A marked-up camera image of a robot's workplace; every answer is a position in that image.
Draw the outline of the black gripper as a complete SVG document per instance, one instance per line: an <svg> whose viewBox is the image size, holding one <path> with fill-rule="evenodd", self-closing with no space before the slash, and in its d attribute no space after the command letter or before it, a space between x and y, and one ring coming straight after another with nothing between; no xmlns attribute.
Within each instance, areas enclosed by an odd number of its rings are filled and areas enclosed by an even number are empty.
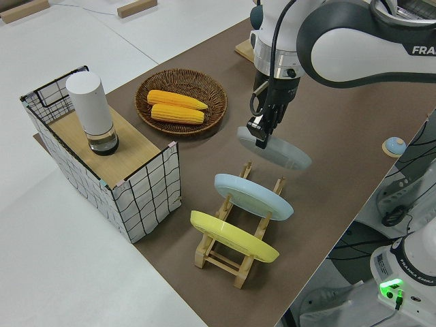
<svg viewBox="0 0 436 327"><path fill-rule="evenodd" d="M267 106L262 115L253 116L247 123L247 128L256 138L255 145L265 149L269 135L283 120L288 104L295 98L300 78L274 79L266 89L258 95L258 108L253 112L259 112L265 102L273 105L272 109Z"/></svg>

